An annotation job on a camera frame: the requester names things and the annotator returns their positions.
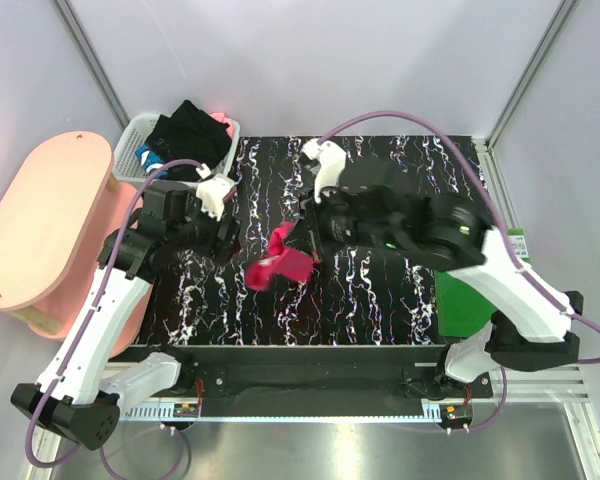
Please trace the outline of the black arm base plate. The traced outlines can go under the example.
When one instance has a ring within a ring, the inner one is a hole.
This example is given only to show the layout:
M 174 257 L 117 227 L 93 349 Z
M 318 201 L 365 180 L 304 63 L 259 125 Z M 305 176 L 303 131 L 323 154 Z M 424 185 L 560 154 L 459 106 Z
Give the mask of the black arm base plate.
M 442 377 L 442 346 L 187 346 L 203 402 L 393 405 L 401 399 L 489 399 L 487 373 L 469 385 Z

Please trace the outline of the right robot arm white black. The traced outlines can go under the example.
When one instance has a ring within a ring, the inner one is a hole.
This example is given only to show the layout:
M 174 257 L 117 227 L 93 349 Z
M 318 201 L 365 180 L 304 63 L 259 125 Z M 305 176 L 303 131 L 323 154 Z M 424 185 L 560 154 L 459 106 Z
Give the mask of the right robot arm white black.
M 446 348 L 425 382 L 456 396 L 498 367 L 537 372 L 574 364 L 580 339 L 567 294 L 550 291 L 526 263 L 510 254 L 505 236 L 468 199 L 420 197 L 386 186 L 360 192 L 329 187 L 299 200 L 313 254 L 324 259 L 346 247 L 394 251 L 443 272 L 495 306 L 488 323 Z

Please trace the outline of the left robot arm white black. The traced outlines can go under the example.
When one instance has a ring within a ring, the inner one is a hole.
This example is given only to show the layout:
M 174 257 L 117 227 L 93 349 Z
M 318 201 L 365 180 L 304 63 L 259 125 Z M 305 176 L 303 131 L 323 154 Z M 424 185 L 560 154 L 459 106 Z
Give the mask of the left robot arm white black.
M 238 251 L 240 223 L 226 208 L 236 191 L 222 174 L 194 188 L 141 185 L 105 240 L 84 305 L 55 358 L 36 382 L 18 384 L 11 395 L 32 427 L 97 450 L 131 407 L 161 391 L 183 396 L 194 388 L 195 358 L 175 347 L 153 349 L 109 379 L 103 373 L 131 314 L 181 251 L 216 263 Z

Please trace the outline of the pink red t shirt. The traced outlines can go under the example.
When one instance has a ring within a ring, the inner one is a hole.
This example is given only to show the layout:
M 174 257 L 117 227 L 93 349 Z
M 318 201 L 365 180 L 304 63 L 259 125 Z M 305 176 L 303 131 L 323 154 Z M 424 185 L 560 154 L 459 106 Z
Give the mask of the pink red t shirt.
M 269 288 L 275 276 L 306 283 L 311 275 L 313 258 L 300 250 L 286 245 L 294 224 L 284 222 L 273 230 L 266 255 L 251 264 L 245 271 L 246 286 L 252 290 L 264 291 Z

